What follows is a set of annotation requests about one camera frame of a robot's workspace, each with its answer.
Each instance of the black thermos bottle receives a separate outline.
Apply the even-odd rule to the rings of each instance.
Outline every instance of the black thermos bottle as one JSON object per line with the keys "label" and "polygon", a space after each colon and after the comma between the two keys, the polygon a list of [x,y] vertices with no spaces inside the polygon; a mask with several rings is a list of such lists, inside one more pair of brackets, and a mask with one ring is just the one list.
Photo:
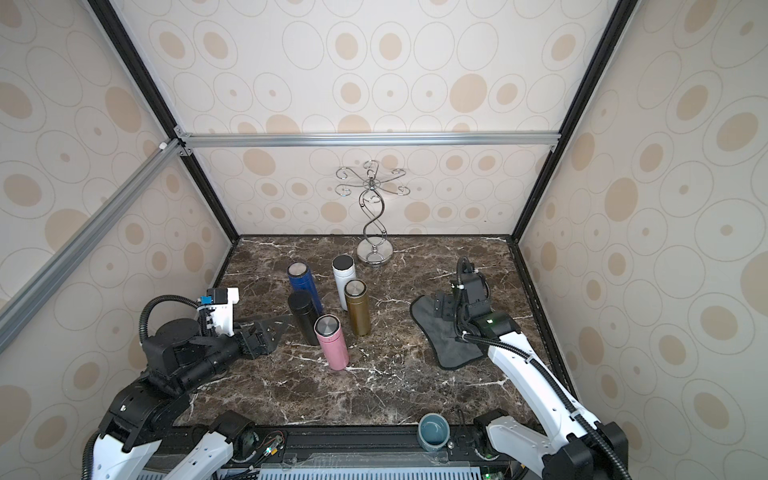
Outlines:
{"label": "black thermos bottle", "polygon": [[301,334],[304,339],[313,346],[319,346],[317,335],[315,334],[315,322],[317,321],[317,310],[312,303],[312,294],[306,290],[297,290],[288,296],[288,308],[290,308],[293,317],[299,324]]}

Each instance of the thermos bottle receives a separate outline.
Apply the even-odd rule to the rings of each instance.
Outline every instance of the thermos bottle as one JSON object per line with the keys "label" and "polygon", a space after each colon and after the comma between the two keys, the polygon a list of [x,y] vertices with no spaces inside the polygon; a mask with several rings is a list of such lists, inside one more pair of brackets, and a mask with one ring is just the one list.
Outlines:
{"label": "thermos bottle", "polygon": [[317,287],[309,265],[304,262],[291,263],[288,266],[288,281],[290,281],[293,291],[306,290],[309,292],[312,295],[312,303],[314,303],[318,315],[323,314],[323,305],[320,303],[320,295],[317,294]]}
{"label": "thermos bottle", "polygon": [[328,366],[334,370],[344,370],[349,364],[344,333],[341,323],[333,315],[323,315],[315,322],[315,334],[328,360]]}
{"label": "thermos bottle", "polygon": [[346,308],[346,299],[344,298],[344,286],[350,280],[357,278],[355,276],[355,260],[349,255],[339,255],[333,259],[333,278],[336,279],[336,288],[339,291],[339,301],[344,310]]}
{"label": "thermos bottle", "polygon": [[357,336],[368,335],[371,331],[371,314],[368,307],[368,286],[362,280],[350,280],[344,287],[346,305],[349,308],[349,323]]}
{"label": "thermos bottle", "polygon": [[312,303],[312,295],[306,290],[297,290],[288,296],[288,308],[290,308],[293,318],[299,325],[304,339],[312,346],[319,346],[317,335],[315,334],[315,322],[317,321],[317,310]]}

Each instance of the bottle lid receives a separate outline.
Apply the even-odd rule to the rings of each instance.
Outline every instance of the bottle lid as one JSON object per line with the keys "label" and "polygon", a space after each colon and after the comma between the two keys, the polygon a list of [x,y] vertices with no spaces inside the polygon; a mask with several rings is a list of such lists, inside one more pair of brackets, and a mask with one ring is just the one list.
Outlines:
{"label": "bottle lid", "polygon": [[288,296],[288,308],[292,312],[305,313],[310,307],[314,307],[312,303],[312,294],[306,290],[296,290]]}
{"label": "bottle lid", "polygon": [[351,297],[363,295],[368,287],[362,280],[350,280],[344,286],[344,293]]}
{"label": "bottle lid", "polygon": [[335,270],[343,272],[344,270],[349,270],[353,266],[355,266],[355,260],[346,253],[333,259],[333,268]]}
{"label": "bottle lid", "polygon": [[304,262],[291,263],[288,266],[288,274],[291,276],[302,276],[310,268]]}
{"label": "bottle lid", "polygon": [[323,315],[315,322],[315,331],[322,336],[331,336],[340,326],[339,319],[333,315]]}

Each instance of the polka dot wall panel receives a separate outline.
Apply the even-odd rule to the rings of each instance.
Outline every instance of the polka dot wall panel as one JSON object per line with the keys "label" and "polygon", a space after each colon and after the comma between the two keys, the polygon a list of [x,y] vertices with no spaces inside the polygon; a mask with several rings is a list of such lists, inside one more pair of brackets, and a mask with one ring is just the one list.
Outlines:
{"label": "polka dot wall panel", "polygon": [[652,0],[521,242],[634,478],[764,478],[768,3]]}
{"label": "polka dot wall panel", "polygon": [[549,153],[547,145],[365,148],[200,148],[197,157],[241,234],[362,233],[368,217],[362,188],[339,195],[336,172],[377,160],[379,177],[406,175],[382,187],[388,233],[504,233],[512,231]]}
{"label": "polka dot wall panel", "polygon": [[614,0],[121,2],[195,133],[558,130]]}
{"label": "polka dot wall panel", "polygon": [[3,0],[0,52],[2,307],[164,135],[77,2]]}
{"label": "polka dot wall panel", "polygon": [[[144,305],[168,293],[199,297],[227,254],[202,202],[172,162],[0,355],[0,478],[79,478],[83,445],[146,366]],[[150,334],[193,314],[163,303]]]}

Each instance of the marble tabletop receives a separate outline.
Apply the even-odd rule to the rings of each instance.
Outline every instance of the marble tabletop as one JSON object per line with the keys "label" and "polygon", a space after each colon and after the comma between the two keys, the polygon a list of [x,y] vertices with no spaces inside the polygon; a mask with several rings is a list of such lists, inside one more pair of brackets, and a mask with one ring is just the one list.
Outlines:
{"label": "marble tabletop", "polygon": [[455,371],[438,367],[409,304],[422,294],[450,290],[449,277],[461,255],[487,276],[494,310],[520,324],[537,354],[548,363],[541,338],[502,237],[391,237],[392,260],[381,267],[358,263],[369,287],[372,331],[357,337],[341,309],[331,261],[353,254],[357,237],[244,237],[233,252],[221,286],[240,289],[235,319],[290,313],[286,268],[306,261],[326,313],[342,320],[349,349],[346,370],[328,368],[320,347],[309,346],[291,324],[268,356],[238,360],[220,379],[192,395],[180,423],[208,423],[232,409],[260,425],[393,425],[416,423],[439,412],[451,423],[466,422],[490,409],[509,411],[535,425],[532,411],[512,383],[488,358]]}

